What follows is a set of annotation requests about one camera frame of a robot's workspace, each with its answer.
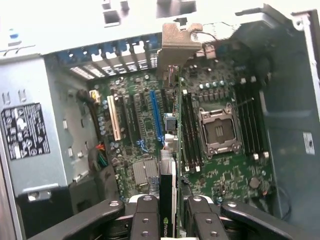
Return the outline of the metal CPU socket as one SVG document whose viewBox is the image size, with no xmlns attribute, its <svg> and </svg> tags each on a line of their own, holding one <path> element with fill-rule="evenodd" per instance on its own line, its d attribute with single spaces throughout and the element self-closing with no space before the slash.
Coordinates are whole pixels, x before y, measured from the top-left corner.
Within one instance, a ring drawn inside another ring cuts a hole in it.
<svg viewBox="0 0 320 240">
<path fill-rule="evenodd" d="M 214 155 L 235 153 L 242 149 L 236 111 L 230 102 L 215 109 L 198 109 L 198 127 L 203 151 L 207 158 Z"/>
</svg>

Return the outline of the silver chipset heatsink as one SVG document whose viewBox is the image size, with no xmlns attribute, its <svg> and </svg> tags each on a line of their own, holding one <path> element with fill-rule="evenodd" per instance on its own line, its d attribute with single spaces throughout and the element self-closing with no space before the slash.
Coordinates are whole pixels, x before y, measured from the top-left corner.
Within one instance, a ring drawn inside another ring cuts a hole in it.
<svg viewBox="0 0 320 240">
<path fill-rule="evenodd" d="M 158 176 L 158 167 L 155 160 L 139 161 L 132 165 L 134 181 L 137 186 L 149 183 L 149 178 Z"/>
</svg>

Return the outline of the green motherboard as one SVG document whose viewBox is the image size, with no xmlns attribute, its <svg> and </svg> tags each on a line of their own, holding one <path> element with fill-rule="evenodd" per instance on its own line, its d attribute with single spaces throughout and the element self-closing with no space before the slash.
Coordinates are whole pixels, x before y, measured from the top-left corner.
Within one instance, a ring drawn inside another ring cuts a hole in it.
<svg viewBox="0 0 320 240">
<path fill-rule="evenodd" d="M 239 126 L 239 139 L 242 142 L 240 153 L 233 152 L 214 155 L 207 158 L 203 151 L 199 131 L 198 110 L 200 107 L 215 109 L 216 106 L 224 106 L 231 103 L 237 104 L 234 87 L 237 77 L 246 78 L 246 67 L 237 66 L 230 57 L 221 59 L 207 59 L 201 57 L 190 60 L 182 69 L 181 87 L 192 95 L 202 167 L 200 172 L 186 172 L 184 138 L 182 138 L 181 175 L 186 177 L 191 189 L 196 194 L 211 197 L 216 203 L 226 199 L 236 199 L 244 202 L 250 199 L 264 199 L 272 194 L 275 189 L 271 160 L 262 159 L 255 161 L 245 153 L 241 126 L 237 108 L 234 108 L 236 122 Z M 98 144 L 99 151 L 106 151 L 106 157 L 99 156 L 98 163 L 105 166 L 110 160 L 115 171 L 115 179 L 122 200 L 128 200 L 136 194 L 148 191 L 150 178 L 145 185 L 137 186 L 134 179 L 133 164 L 140 161 L 155 160 L 159 169 L 160 153 L 164 145 L 157 140 L 154 112 L 150 98 L 150 91 L 154 90 L 160 112 L 162 133 L 164 138 L 171 138 L 167 134 L 164 124 L 164 107 L 161 96 L 163 86 L 157 79 L 153 70 L 143 70 L 126 73 L 120 76 L 106 77 L 90 84 L 90 90 L 98 90 L 101 95 L 101 104 L 95 104 L 95 114 L 98 121 L 98 129 L 101 134 L 101 142 Z M 149 111 L 143 111 L 140 93 L 148 93 Z M 134 95 L 138 110 L 138 117 L 142 130 L 143 140 L 139 140 L 138 128 L 135 124 L 134 112 L 130 95 Z M 121 140 L 115 141 L 113 127 L 109 112 L 107 96 L 114 97 Z M 130 144 L 125 128 L 120 97 L 124 96 L 129 118 L 132 144 Z M 260 179 L 258 189 L 249 187 L 252 177 Z"/>
</svg>

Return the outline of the thin metal locking lever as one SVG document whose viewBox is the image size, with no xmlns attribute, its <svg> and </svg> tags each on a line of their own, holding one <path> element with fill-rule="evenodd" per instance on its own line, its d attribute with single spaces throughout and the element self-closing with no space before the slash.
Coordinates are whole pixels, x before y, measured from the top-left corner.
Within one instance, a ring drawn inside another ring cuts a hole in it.
<svg viewBox="0 0 320 240">
<path fill-rule="evenodd" d="M 236 104 L 236 105 L 233 105 L 232 108 L 233 108 L 233 109 L 239 108 L 239 107 L 241 107 L 241 106 L 243 106 L 243 105 L 246 105 L 246 104 L 248 104 L 248 103 L 250 103 L 250 102 L 252 102 L 252 101 L 254 101 L 254 100 L 255 100 L 255 99 L 252 97 L 252 98 L 247 99 L 247 100 L 245 100 L 245 101 L 243 101 L 243 102 L 241 102 L 241 103 L 238 103 L 238 104 Z"/>
</svg>

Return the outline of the row of black RAM slots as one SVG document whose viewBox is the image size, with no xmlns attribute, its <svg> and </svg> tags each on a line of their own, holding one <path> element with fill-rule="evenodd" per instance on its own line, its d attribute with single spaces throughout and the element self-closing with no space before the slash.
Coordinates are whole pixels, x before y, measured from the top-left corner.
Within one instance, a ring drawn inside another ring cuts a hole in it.
<svg viewBox="0 0 320 240">
<path fill-rule="evenodd" d="M 254 98 L 254 101 L 236 109 L 245 154 L 256 162 L 263 159 L 268 160 L 270 158 L 263 119 L 260 89 L 261 85 L 255 77 L 252 77 L 251 79 L 243 77 L 240 79 L 239 83 L 234 86 L 236 104 Z"/>
<path fill-rule="evenodd" d="M 190 173 L 199 173 L 203 164 L 198 128 L 192 94 L 186 89 L 182 91 L 182 134 L 185 171 Z"/>
</svg>

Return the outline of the grey power supply unit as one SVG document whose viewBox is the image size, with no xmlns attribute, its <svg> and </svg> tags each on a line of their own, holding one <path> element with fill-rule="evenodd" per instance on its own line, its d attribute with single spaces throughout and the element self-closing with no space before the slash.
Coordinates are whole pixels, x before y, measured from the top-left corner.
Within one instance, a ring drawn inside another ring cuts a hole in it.
<svg viewBox="0 0 320 240">
<path fill-rule="evenodd" d="M 15 198 L 48 200 L 68 184 L 43 57 L 0 62 L 0 154 Z"/>
</svg>

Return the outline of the black open PC case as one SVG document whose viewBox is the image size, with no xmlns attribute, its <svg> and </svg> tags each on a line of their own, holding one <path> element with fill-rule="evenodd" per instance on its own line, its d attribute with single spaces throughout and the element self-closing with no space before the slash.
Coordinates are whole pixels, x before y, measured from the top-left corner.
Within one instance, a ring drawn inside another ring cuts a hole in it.
<svg viewBox="0 0 320 240">
<path fill-rule="evenodd" d="M 165 23 L 201 24 L 192 59 L 230 57 L 260 83 L 262 116 L 275 191 L 264 199 L 225 199 L 258 208 L 320 240 L 320 24 L 315 9 L 286 13 L 253 0 L 0 0 L 0 63 L 43 57 L 67 186 L 50 199 L 15 198 L 0 153 L 0 240 L 31 237 L 107 199 L 125 215 L 148 190 L 120 198 L 90 84 L 153 70 Z M 220 205 L 211 197 L 215 205 Z"/>
</svg>

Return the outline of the coin cell battery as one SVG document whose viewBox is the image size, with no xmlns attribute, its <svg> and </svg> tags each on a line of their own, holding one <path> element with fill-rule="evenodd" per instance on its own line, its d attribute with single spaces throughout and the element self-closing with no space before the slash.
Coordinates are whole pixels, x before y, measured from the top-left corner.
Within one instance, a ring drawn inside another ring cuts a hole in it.
<svg viewBox="0 0 320 240">
<path fill-rule="evenodd" d="M 256 176 L 250 178 L 248 185 L 251 189 L 258 189 L 260 187 L 261 181 Z"/>
</svg>

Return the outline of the white expansion slot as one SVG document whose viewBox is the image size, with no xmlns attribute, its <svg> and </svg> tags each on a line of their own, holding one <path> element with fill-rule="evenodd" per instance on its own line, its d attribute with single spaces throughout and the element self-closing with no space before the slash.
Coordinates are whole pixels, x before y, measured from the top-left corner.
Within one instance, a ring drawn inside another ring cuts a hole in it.
<svg viewBox="0 0 320 240">
<path fill-rule="evenodd" d="M 112 124 L 114 140 L 120 141 L 122 139 L 121 130 L 120 130 L 117 110 L 114 102 L 114 96 L 113 95 L 107 96 L 107 102 L 108 102 L 108 109 L 109 109 L 109 114 L 110 114 L 110 119 Z"/>
</svg>

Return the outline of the short black expansion slot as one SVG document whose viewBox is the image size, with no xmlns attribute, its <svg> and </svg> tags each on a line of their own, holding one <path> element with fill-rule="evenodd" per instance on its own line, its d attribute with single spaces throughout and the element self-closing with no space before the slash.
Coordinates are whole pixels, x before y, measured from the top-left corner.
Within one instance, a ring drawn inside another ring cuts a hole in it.
<svg viewBox="0 0 320 240">
<path fill-rule="evenodd" d="M 148 95 L 149 95 L 148 92 L 142 92 L 142 93 L 140 93 L 142 110 L 143 110 L 144 112 L 148 112 L 148 111 L 149 111 Z"/>
</svg>

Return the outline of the long black expansion slot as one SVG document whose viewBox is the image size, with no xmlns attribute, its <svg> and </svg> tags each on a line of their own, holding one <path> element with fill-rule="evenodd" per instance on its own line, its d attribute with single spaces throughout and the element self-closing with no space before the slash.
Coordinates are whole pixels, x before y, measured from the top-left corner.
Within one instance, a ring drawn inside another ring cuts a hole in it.
<svg viewBox="0 0 320 240">
<path fill-rule="evenodd" d="M 142 128 L 140 124 L 140 119 L 139 119 L 139 112 L 137 109 L 137 101 L 135 96 L 132 94 L 130 95 L 131 103 L 132 103 L 132 108 L 133 108 L 133 116 L 134 116 L 134 122 L 138 130 L 138 139 L 140 141 L 143 140 L 143 133 L 142 133 Z"/>
<path fill-rule="evenodd" d="M 162 97 L 164 113 L 171 113 L 173 111 L 172 92 L 163 88 L 161 89 L 161 97 Z"/>
<path fill-rule="evenodd" d="M 128 117 L 128 111 L 127 111 L 127 106 L 125 102 L 124 96 L 120 96 L 120 104 L 121 104 L 121 109 L 122 109 L 122 115 L 123 115 L 123 121 L 126 129 L 126 135 L 128 138 L 128 141 L 130 144 L 132 144 L 132 134 L 131 134 L 131 129 L 129 125 L 129 117 Z"/>
</svg>

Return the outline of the blue expansion slot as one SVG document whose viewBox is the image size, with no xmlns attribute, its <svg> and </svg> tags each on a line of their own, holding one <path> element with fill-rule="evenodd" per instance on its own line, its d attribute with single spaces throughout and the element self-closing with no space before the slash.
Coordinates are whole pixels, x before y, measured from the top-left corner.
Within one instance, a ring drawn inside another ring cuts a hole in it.
<svg viewBox="0 0 320 240">
<path fill-rule="evenodd" d="M 149 96 L 151 99 L 151 104 L 152 104 L 152 109 L 153 109 L 156 137 L 157 137 L 157 140 L 162 145 L 164 145 L 165 144 L 165 137 L 163 135 L 162 123 L 161 123 L 161 119 L 160 119 L 161 115 L 160 115 L 160 110 L 158 108 L 156 92 L 154 90 L 151 90 L 149 93 Z"/>
</svg>

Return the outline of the white power connector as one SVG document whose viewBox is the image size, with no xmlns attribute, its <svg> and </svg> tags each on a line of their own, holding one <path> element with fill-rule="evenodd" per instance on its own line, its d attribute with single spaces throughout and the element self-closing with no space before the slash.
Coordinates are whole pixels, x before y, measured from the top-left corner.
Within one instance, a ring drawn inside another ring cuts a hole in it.
<svg viewBox="0 0 320 240">
<path fill-rule="evenodd" d="M 90 90 L 88 93 L 94 104 L 101 104 L 101 95 L 98 90 L 93 89 Z"/>
</svg>

